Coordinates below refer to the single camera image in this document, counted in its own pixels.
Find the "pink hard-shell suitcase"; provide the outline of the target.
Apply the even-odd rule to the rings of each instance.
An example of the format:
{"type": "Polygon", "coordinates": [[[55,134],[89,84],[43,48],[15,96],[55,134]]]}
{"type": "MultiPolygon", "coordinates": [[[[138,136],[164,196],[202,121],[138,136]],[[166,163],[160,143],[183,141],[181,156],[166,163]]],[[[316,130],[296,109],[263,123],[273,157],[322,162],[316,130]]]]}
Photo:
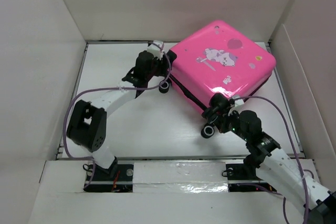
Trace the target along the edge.
{"type": "Polygon", "coordinates": [[[207,120],[201,136],[221,128],[225,104],[232,97],[255,93],[271,76],[274,56],[222,20],[216,20],[173,46],[171,75],[160,87],[170,87],[189,99],[207,120]]]}

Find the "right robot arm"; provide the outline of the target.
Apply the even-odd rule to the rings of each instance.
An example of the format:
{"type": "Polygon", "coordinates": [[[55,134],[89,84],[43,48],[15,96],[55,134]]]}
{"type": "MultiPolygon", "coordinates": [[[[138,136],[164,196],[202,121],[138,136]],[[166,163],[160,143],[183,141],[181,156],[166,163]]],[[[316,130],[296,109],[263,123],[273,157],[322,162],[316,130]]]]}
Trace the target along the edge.
{"type": "Polygon", "coordinates": [[[246,142],[249,155],[243,174],[258,177],[282,194],[304,216],[305,223],[335,223],[335,193],[308,175],[301,175],[297,161],[261,127],[253,111],[236,111],[219,118],[222,132],[233,132],[246,142]]]}

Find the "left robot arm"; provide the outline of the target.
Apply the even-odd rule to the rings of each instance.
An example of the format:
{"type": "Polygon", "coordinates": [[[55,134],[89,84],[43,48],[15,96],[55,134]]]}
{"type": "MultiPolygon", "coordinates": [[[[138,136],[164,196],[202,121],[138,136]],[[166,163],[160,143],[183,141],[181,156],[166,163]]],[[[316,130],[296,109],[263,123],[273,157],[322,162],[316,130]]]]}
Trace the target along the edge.
{"type": "Polygon", "coordinates": [[[79,97],[72,101],[65,118],[64,137],[91,153],[88,159],[105,180],[115,178],[118,165],[116,156],[104,142],[108,117],[148,90],[148,83],[153,77],[164,77],[164,81],[167,81],[176,58],[172,51],[160,52],[156,57],[145,50],[138,54],[135,66],[122,78],[118,87],[102,88],[105,93],[91,102],[79,97]]]}

